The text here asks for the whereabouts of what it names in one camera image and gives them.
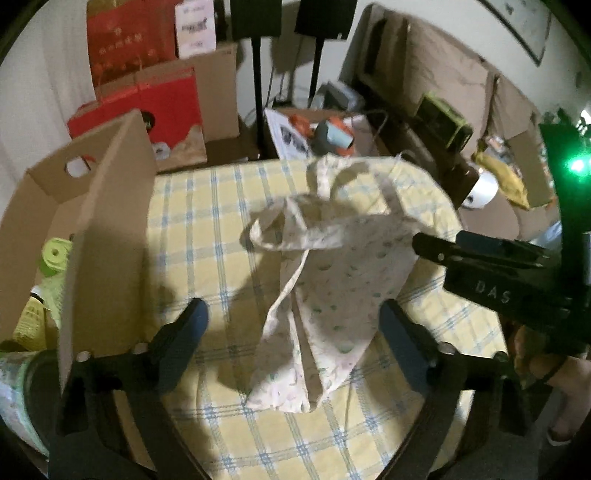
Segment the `red paper bag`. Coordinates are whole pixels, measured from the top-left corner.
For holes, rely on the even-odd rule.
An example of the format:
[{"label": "red paper bag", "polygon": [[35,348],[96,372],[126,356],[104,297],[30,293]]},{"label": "red paper bag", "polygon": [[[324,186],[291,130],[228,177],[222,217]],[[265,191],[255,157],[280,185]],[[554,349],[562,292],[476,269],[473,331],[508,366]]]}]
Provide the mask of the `red paper bag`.
[{"label": "red paper bag", "polygon": [[174,6],[180,0],[129,0],[87,19],[94,86],[174,60]]},{"label": "red paper bag", "polygon": [[171,149],[193,125],[203,125],[195,76],[184,72],[136,83],[82,107],[68,122],[70,135],[76,138],[134,108],[141,110],[152,143],[164,142]]}]

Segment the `handle hole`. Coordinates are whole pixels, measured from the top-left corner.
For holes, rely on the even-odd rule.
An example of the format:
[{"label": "handle hole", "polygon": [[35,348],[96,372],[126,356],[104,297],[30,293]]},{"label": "handle hole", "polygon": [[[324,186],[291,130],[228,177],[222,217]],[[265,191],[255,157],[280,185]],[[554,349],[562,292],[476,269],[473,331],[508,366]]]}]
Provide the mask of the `handle hole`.
[{"label": "handle hole", "polygon": [[81,155],[80,157],[72,158],[66,163],[66,173],[75,179],[79,179],[84,175],[88,175],[96,168],[96,160],[90,155]]}]

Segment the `black pole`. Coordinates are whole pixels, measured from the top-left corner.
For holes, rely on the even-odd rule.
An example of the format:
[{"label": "black pole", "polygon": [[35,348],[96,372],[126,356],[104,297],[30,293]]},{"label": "black pole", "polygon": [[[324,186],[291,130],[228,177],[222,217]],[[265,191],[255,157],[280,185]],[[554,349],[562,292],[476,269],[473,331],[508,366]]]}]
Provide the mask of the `black pole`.
[{"label": "black pole", "polygon": [[255,75],[256,107],[256,146],[263,158],[266,158],[265,138],[263,136],[262,91],[261,91],[261,38],[254,37],[252,43],[252,69]]},{"label": "black pole", "polygon": [[322,47],[324,47],[324,38],[316,38],[316,50],[314,51],[314,65],[312,67],[312,80],[310,82],[308,108],[312,104],[312,99],[316,94],[316,86],[318,85],[318,72],[320,71],[320,58],[322,56]]}]

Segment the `table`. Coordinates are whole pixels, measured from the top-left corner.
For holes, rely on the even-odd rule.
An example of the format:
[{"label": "table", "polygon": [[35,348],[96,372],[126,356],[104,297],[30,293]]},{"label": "table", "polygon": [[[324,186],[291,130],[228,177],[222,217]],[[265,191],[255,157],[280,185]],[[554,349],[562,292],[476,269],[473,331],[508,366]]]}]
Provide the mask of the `table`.
[{"label": "table", "polygon": [[[453,239],[461,226],[449,198],[423,170],[372,159],[397,185],[404,209]],[[197,460],[215,479],[375,478],[420,411],[378,334],[349,381],[306,414],[245,407],[254,352],[278,293],[281,257],[253,251],[248,227],[274,197],[309,191],[309,161],[235,164],[158,176],[148,218],[151,336],[191,297],[209,305],[210,326],[178,388],[164,399]],[[385,210],[373,178],[361,174],[340,192],[358,212]],[[398,301],[439,341],[463,353],[505,350],[496,314],[443,291],[444,269],[418,260]],[[457,446],[471,396],[464,393],[439,454]]]}]

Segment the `cloth bag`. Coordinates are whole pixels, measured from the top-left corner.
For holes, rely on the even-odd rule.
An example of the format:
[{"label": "cloth bag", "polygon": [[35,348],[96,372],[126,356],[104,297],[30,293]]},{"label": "cloth bag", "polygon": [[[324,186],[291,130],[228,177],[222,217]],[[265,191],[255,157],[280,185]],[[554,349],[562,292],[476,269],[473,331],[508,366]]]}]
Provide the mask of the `cloth bag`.
[{"label": "cloth bag", "polygon": [[[252,225],[255,246],[282,252],[280,294],[255,355],[252,409],[314,410],[347,379],[378,330],[381,303],[396,298],[413,269],[420,224],[372,161],[382,160],[321,158],[310,166],[317,194],[277,199]],[[389,212],[337,212],[336,177],[360,171],[373,174]]]}]

